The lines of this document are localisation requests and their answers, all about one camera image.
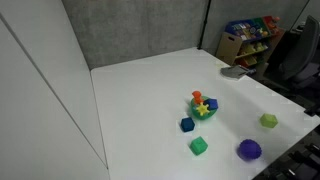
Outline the dark blue block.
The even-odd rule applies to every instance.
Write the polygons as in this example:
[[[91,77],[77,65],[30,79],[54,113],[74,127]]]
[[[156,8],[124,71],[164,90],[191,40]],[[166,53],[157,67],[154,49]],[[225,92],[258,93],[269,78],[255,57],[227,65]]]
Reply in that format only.
[[[180,126],[183,132],[189,132],[194,130],[195,123],[192,118],[188,117],[181,120]]]

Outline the green bowl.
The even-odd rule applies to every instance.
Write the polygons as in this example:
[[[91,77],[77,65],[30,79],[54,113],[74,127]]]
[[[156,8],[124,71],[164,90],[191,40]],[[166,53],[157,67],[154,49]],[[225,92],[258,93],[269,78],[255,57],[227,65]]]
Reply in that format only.
[[[202,97],[203,102],[197,104],[195,99],[190,102],[190,108],[192,115],[199,120],[206,120],[212,117],[218,110],[218,100],[214,98],[209,98],[206,96]]]

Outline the blue block in bowl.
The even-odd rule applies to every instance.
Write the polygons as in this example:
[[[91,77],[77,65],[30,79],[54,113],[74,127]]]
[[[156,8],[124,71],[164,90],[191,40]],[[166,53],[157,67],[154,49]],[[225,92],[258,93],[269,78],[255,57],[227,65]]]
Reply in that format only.
[[[216,99],[207,99],[204,101],[204,104],[208,106],[209,110],[217,110],[218,109],[218,101]]]

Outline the lime green block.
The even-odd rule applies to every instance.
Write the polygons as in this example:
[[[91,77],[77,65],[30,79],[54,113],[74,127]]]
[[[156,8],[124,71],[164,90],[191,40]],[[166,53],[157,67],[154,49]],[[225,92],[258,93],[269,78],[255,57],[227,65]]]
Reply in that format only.
[[[275,115],[264,113],[260,117],[260,123],[263,127],[274,128],[278,124],[278,120]]]

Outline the orange toy piece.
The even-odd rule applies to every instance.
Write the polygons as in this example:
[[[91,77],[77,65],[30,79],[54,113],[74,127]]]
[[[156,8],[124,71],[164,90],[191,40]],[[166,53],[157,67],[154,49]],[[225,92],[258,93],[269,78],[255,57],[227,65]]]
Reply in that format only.
[[[201,102],[203,102],[202,94],[200,91],[193,91],[192,95],[196,104],[200,104]]]

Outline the yellow spiky star toy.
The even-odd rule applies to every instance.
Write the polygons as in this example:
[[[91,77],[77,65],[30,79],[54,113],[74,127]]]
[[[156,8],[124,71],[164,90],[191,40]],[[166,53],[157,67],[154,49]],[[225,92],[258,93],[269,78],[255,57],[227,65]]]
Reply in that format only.
[[[200,103],[197,107],[196,110],[199,113],[200,116],[204,116],[205,114],[209,113],[208,110],[209,105],[204,105],[203,103]]]

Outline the grey folded cloth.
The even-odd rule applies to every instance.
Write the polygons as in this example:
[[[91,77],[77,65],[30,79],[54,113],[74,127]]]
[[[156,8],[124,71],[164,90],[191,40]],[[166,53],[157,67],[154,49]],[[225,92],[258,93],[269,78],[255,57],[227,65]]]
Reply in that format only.
[[[249,70],[241,65],[224,67],[220,70],[222,76],[232,79],[241,79]]]

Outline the black vertical pole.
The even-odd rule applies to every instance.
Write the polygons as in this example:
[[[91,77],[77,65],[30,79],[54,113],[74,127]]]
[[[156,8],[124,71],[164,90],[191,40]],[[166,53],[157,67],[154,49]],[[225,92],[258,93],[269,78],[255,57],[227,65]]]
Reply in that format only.
[[[201,28],[201,34],[200,34],[199,42],[198,42],[198,45],[197,45],[197,49],[198,50],[202,49],[203,38],[204,38],[206,26],[207,26],[208,16],[209,16],[210,8],[211,8],[211,3],[212,3],[212,0],[208,0],[207,6],[206,6],[206,11],[205,11],[205,16],[204,16],[204,19],[203,19],[203,25],[202,25],[202,28]]]

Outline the wooden toy shelf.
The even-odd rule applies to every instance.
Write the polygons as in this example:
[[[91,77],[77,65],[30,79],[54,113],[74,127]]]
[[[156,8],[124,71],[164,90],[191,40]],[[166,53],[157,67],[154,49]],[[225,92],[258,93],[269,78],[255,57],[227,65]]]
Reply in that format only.
[[[268,62],[284,35],[279,17],[263,16],[228,22],[215,56],[228,65],[257,68]]]

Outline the purple spiky ball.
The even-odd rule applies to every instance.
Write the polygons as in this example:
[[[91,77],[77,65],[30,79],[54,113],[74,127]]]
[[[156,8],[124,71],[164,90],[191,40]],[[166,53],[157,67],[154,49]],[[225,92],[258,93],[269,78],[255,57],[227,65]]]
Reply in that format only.
[[[245,161],[258,159],[262,155],[261,146],[252,139],[243,140],[237,149],[238,155]]]

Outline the black office chair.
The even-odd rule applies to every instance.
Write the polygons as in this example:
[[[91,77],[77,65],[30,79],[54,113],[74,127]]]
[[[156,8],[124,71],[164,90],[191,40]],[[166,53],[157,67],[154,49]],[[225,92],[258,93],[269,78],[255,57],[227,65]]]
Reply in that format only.
[[[319,61],[315,60],[319,43],[319,21],[308,15],[301,36],[269,78],[286,88],[302,89],[317,80]]]

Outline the black equipment at corner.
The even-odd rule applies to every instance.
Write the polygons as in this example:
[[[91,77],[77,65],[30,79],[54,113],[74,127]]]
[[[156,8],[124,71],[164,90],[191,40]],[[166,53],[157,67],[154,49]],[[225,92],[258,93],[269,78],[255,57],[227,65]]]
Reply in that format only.
[[[253,180],[320,180],[320,125]]]

